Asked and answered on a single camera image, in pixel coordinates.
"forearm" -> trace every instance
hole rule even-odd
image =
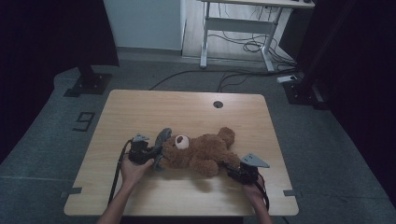
[[[272,224],[270,215],[263,200],[256,200],[252,203],[254,212],[256,213],[257,222],[259,224]]]
[[[125,187],[122,186],[117,192],[116,196],[113,198],[111,203],[108,205],[106,211],[102,214],[99,220],[96,222],[97,224],[111,224],[111,223],[120,223],[123,211],[125,209],[125,205],[128,202],[128,198],[131,195],[134,187]]]

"white wall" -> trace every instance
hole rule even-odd
[[[186,0],[104,0],[117,47],[181,50]]]

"black cable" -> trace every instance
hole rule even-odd
[[[257,20],[259,21],[260,20],[260,18],[262,17],[262,11],[260,12],[260,16],[259,16],[259,18],[257,18]]]
[[[277,12],[277,10],[278,10],[278,7],[276,7],[276,10],[275,11],[273,11],[273,12]],[[267,10],[265,10],[265,12],[266,13],[270,13],[269,11],[267,11]]]
[[[224,3],[224,10],[225,10],[225,14],[228,16],[228,18],[230,18],[230,15],[228,15],[228,12],[227,12],[227,4],[225,4],[225,3]]]
[[[282,219],[283,219],[287,224],[290,224],[290,223],[288,222],[288,220],[287,220],[285,217],[282,217]]]
[[[158,82],[157,84],[155,84],[153,87],[151,87],[148,90],[152,91],[154,88],[161,85],[166,80],[168,80],[172,77],[180,76],[180,75],[187,74],[187,73],[210,73],[210,72],[212,72],[212,73],[224,73],[224,72],[227,73],[227,72],[234,72],[234,71],[241,71],[241,70],[189,70],[189,71],[178,72],[178,73],[175,73],[169,77],[164,78],[163,80],[161,80],[160,82]]]
[[[253,16],[253,14],[257,11],[257,6],[254,7],[254,11],[251,13],[249,19],[251,19],[251,17]]]
[[[249,72],[249,73],[232,74],[232,75],[229,75],[229,76],[225,76],[225,74],[224,74],[222,79],[220,80],[217,92],[222,92],[222,89],[227,87],[227,86],[240,85],[240,84],[244,83],[249,77],[269,77],[269,76],[274,76],[274,75],[295,73],[295,72],[299,72],[299,70],[292,68],[292,69],[285,69],[285,70],[281,70],[281,71],[277,71],[277,72],[273,72],[273,73]],[[231,83],[231,84],[226,84],[226,85],[222,86],[222,83],[226,79],[231,78],[231,77],[238,77],[238,76],[246,76],[246,77],[244,78],[244,80],[242,80],[242,81],[240,81],[238,83]]]
[[[221,17],[220,3],[219,3],[219,17]]]
[[[271,13],[272,13],[272,7],[270,7],[270,12],[268,13],[268,21],[269,21],[270,18],[271,18]]]
[[[119,180],[120,168],[121,168],[123,156],[125,155],[126,147],[127,147],[128,144],[130,144],[133,140],[134,140],[134,139],[128,140],[128,141],[125,143],[124,147],[122,148],[122,151],[121,151],[119,160],[118,160],[118,162],[117,162],[116,173],[114,174],[113,185],[111,186],[110,196],[108,197],[108,203],[107,203],[107,205],[109,205],[109,204],[111,203],[111,201],[113,200],[114,192],[115,192],[116,186],[117,186],[117,181]]]
[[[262,48],[265,45],[266,37],[267,37],[267,35],[254,36],[254,34],[252,34],[251,38],[238,39],[238,38],[230,38],[224,32],[223,32],[223,34],[224,34],[225,37],[221,36],[221,35],[209,35],[209,36],[219,37],[219,38],[222,38],[222,39],[224,39],[226,41],[229,41],[229,42],[232,42],[232,43],[235,43],[235,44],[239,44],[239,45],[243,45],[243,50],[247,51],[247,52],[258,52],[258,51],[262,50]],[[263,36],[265,36],[265,41],[264,42],[260,42],[260,41],[257,41],[255,39],[255,38],[263,37]],[[252,40],[252,41],[238,42],[238,41],[235,41],[235,40]],[[277,42],[277,40],[275,38],[273,38],[273,40],[276,42],[276,45],[275,45],[275,47],[273,49],[269,48],[269,53],[273,56],[274,61],[276,61],[277,63],[287,63],[290,66],[295,66],[297,63],[294,60],[282,57],[282,56],[280,56],[279,54],[276,53],[276,48],[278,46],[278,42]]]

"grey carpet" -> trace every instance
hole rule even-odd
[[[64,214],[65,193],[73,186],[109,92],[148,90],[174,73],[198,69],[190,63],[133,61],[120,61],[120,68],[98,66],[96,72],[113,74],[106,92],[78,98],[63,97],[77,80],[78,70],[58,75],[40,115],[0,166],[0,223],[94,223],[97,217]],[[208,69],[235,67],[211,65]],[[213,92],[221,76],[185,74],[155,90]],[[276,77],[251,77],[224,91],[264,95],[298,194],[300,213],[287,217],[290,223],[394,223],[396,211],[388,196],[330,111],[289,105]],[[76,122],[80,112],[95,113],[85,133],[73,131],[80,126]],[[246,217],[244,222],[255,223],[255,218]],[[286,223],[282,217],[274,217],[274,222]]]

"teddy bear snout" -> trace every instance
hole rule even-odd
[[[178,149],[186,149],[189,147],[189,137],[186,135],[178,135],[175,139],[175,145]]]

